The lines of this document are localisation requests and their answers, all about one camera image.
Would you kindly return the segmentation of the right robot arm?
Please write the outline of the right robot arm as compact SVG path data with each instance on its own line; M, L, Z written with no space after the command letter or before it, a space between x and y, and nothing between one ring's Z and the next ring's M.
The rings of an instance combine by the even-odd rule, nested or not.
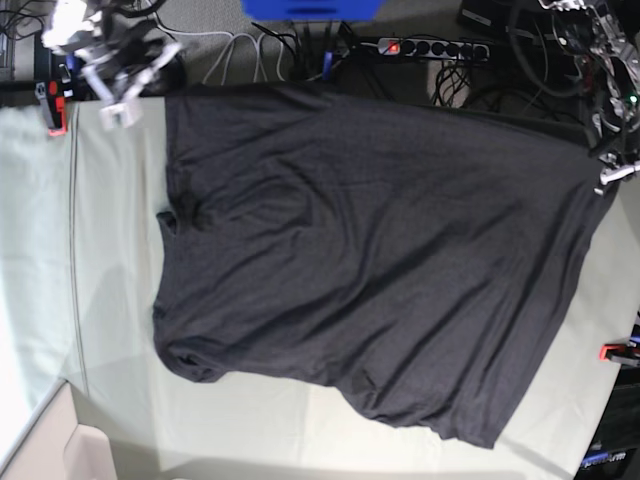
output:
M140 99L161 96L186 78L182 45L157 37L153 17L164 5L147 1L58 1L42 34L45 48L80 60L80 78L101 102L107 129L128 128L142 117Z

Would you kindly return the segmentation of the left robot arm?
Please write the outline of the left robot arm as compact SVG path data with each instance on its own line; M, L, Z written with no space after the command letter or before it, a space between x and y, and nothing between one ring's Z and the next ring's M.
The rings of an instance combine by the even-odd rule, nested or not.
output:
M589 156L603 165L594 191L602 196L639 175L639 48L608 1L539 5L550 13L553 37L572 57L577 78L563 89L553 89L534 72L517 35L523 1L511 4L509 43L523 73L539 90L555 98L586 101L585 130L592 138Z

